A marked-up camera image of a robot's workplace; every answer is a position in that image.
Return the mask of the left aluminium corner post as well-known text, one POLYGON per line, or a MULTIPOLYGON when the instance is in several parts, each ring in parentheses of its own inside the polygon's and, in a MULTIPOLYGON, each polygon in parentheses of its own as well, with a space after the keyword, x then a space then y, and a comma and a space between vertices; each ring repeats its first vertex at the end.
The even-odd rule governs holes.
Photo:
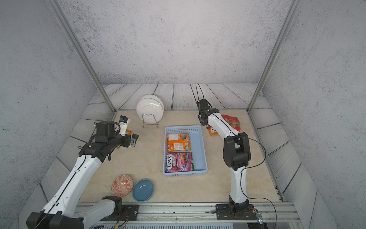
POLYGON ((60 24, 62 30, 64 31, 65 35, 71 42, 74 50, 76 51, 79 59, 81 60, 82 64, 84 65, 85 69, 87 70, 88 75, 92 79, 94 85, 96 86, 98 92, 101 94, 103 100, 108 105, 109 109, 113 114, 116 113, 116 108, 112 104, 108 94, 106 93, 106 90, 102 86, 102 83, 100 79, 98 78, 95 70, 93 69, 88 57, 86 56, 80 42, 78 41, 74 31, 72 30, 66 16, 64 15, 58 1, 56 0, 47 0, 47 4, 52 10, 55 18, 57 19, 58 23, 60 24))

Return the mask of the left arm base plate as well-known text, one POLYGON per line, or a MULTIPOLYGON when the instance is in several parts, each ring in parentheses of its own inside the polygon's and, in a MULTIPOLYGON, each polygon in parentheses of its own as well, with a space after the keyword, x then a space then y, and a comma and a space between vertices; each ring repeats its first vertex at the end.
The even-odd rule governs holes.
POLYGON ((137 221, 139 205, 128 204, 115 207, 114 212, 101 221, 137 221))

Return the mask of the orange patterned bowl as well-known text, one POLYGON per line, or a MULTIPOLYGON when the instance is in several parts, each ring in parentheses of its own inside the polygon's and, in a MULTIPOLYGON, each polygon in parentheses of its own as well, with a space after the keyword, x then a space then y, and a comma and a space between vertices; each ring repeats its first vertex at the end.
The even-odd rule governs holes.
POLYGON ((111 186, 111 192, 114 196, 125 197, 134 187, 134 180, 128 174, 123 174, 117 177, 111 186))

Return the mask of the right aluminium corner post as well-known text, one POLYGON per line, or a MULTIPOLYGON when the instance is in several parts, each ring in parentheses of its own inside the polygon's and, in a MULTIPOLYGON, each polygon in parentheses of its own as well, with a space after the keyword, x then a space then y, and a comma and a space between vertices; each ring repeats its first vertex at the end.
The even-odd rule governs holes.
POLYGON ((250 101, 250 104, 249 104, 249 107, 247 109, 247 113, 251 113, 251 111, 254 109, 254 105, 260 95, 260 92, 262 91, 268 77, 269 77, 269 73, 270 73, 270 70, 275 62, 275 59, 280 51, 280 48, 281 48, 281 44, 283 43, 285 37, 286 37, 286 34, 288 33, 288 30, 289 30, 289 27, 292 23, 292 20, 293 20, 293 17, 295 15, 295 12, 296 10, 298 9, 298 5, 300 3, 300 0, 293 0, 290 4, 290 7, 289 7, 289 10, 288 10, 288 13, 285 17, 285 20, 284 20, 284 23, 280 29, 280 32, 277 36, 277 39, 275 41, 275 44, 273 46, 273 49, 271 51, 271 54, 268 58, 268 61, 265 65, 265 68, 262 72, 262 75, 257 83, 257 87, 256 87, 256 90, 254 92, 254 95, 250 101))

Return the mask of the white plate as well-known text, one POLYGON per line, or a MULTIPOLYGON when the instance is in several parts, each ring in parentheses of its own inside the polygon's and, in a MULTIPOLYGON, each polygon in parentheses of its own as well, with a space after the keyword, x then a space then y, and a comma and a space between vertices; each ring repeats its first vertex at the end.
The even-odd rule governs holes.
POLYGON ((158 122, 163 118, 164 110, 163 101, 153 94, 144 95, 136 107, 137 115, 141 120, 142 114, 154 114, 158 122))

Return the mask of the green Fox's spring tea bag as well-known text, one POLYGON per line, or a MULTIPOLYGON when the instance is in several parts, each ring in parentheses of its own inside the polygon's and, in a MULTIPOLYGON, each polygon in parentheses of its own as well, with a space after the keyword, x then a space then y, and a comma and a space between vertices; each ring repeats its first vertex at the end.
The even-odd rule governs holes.
POLYGON ((193 160, 192 156, 191 156, 190 165, 191 165, 191 171, 194 171, 194 160, 193 160))

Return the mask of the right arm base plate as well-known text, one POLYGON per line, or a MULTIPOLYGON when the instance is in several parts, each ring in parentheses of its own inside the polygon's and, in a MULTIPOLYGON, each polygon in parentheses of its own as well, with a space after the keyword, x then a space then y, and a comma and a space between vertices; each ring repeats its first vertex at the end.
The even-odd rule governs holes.
POLYGON ((216 204, 212 212, 218 220, 254 220, 257 221, 256 210, 252 204, 242 205, 216 204))

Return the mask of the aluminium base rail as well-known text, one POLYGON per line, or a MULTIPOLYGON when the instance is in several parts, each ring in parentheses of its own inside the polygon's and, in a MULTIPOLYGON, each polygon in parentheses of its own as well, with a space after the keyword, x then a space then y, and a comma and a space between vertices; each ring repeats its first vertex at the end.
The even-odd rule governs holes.
POLYGON ((202 203, 124 203, 122 205, 139 205, 137 221, 133 223, 249 223, 263 224, 264 228, 301 229, 303 225, 291 202, 253 202, 257 221, 254 220, 218 220, 212 212, 214 202, 202 203))

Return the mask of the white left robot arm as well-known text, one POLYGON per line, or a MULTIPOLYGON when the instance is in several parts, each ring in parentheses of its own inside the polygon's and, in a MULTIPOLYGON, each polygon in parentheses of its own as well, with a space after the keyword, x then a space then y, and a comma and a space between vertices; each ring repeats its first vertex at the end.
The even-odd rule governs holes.
POLYGON ((116 134, 111 138, 88 142, 80 148, 80 156, 73 170, 54 197, 40 212, 33 212, 26 220, 29 229, 88 229, 102 219, 128 218, 121 197, 105 196, 95 205, 76 213, 77 203, 90 179, 105 159, 119 146, 134 147, 138 135, 116 134))

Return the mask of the light blue plastic basket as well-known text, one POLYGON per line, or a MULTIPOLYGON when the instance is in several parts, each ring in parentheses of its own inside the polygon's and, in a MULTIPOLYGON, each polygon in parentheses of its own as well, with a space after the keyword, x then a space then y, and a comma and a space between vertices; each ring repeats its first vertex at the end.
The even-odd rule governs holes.
POLYGON ((191 176, 191 175, 204 175, 208 171, 207 160, 205 155, 204 139, 202 135, 202 128, 199 125, 193 126, 175 126, 166 127, 165 135, 167 134, 188 134, 190 137, 192 158, 193 158, 193 171, 185 172, 166 172, 167 166, 172 166, 172 162, 168 162, 168 146, 164 147, 164 165, 163 174, 167 177, 176 176, 191 176))

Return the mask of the aluminium corner post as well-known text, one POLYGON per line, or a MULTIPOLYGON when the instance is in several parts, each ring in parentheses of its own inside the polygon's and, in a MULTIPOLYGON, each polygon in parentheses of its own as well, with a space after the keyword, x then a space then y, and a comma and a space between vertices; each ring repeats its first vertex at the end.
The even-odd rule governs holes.
POLYGON ((288 10, 288 13, 285 17, 285 20, 284 20, 284 23, 280 29, 280 32, 277 36, 277 39, 275 41, 275 44, 273 46, 273 49, 271 51, 271 54, 268 58, 268 61, 265 65, 265 68, 262 72, 262 75, 257 83, 257 87, 256 87, 256 90, 254 92, 254 95, 250 101, 250 104, 249 104, 249 107, 247 109, 247 113, 251 113, 251 111, 254 109, 254 105, 260 95, 260 92, 262 91, 268 77, 269 77, 269 73, 270 73, 270 70, 275 62, 275 59, 280 51, 280 48, 281 48, 281 44, 283 43, 285 37, 286 37, 286 34, 288 33, 288 30, 289 30, 289 27, 292 23, 292 20, 293 20, 293 17, 295 15, 295 12, 296 10, 298 9, 298 5, 300 3, 300 0, 293 0, 290 4, 290 7, 289 7, 289 10, 288 10))
POLYGON ((82 64, 84 65, 85 69, 87 70, 88 75, 92 79, 94 85, 96 86, 98 92, 101 94, 103 100, 108 105, 109 109, 113 114, 116 113, 116 108, 112 104, 108 94, 106 93, 106 90, 102 86, 102 83, 100 79, 98 78, 95 70, 93 69, 88 57, 86 56, 80 42, 78 41, 74 31, 72 30, 66 16, 64 15, 58 1, 56 0, 47 0, 47 4, 52 10, 55 18, 57 19, 58 23, 60 24, 62 30, 64 31, 65 35, 71 42, 74 50, 76 51, 79 59, 81 60, 82 64))

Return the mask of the purple Fox's candy bag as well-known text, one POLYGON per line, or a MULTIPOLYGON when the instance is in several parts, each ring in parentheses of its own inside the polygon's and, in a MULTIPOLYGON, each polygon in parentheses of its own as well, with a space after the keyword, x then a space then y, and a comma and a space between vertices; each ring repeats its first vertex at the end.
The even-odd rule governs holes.
POLYGON ((171 152, 166 156, 165 173, 191 172, 191 152, 171 152))

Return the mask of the orange Fox's fruits bag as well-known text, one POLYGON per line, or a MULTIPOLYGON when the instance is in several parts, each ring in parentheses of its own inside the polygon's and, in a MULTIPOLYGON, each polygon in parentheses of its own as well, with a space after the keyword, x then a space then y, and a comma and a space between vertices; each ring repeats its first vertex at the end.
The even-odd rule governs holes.
POLYGON ((210 135, 218 135, 218 132, 212 126, 209 126, 207 130, 210 135))
POLYGON ((191 150, 189 134, 167 134, 167 152, 186 152, 191 150))

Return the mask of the blue ceramic bowl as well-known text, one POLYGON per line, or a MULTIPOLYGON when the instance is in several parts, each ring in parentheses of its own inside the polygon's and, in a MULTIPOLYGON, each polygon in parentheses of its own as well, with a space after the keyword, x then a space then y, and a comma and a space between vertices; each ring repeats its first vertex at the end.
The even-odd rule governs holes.
POLYGON ((137 202, 148 201, 154 193, 154 185, 148 179, 138 181, 132 189, 132 197, 137 202))

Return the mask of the red Lot 100 candy bag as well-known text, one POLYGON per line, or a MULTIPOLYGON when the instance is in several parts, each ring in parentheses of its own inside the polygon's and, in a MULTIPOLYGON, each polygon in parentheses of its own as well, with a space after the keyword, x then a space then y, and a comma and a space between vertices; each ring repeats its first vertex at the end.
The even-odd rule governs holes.
POLYGON ((237 117, 222 115, 223 119, 236 131, 241 132, 240 121, 237 117))

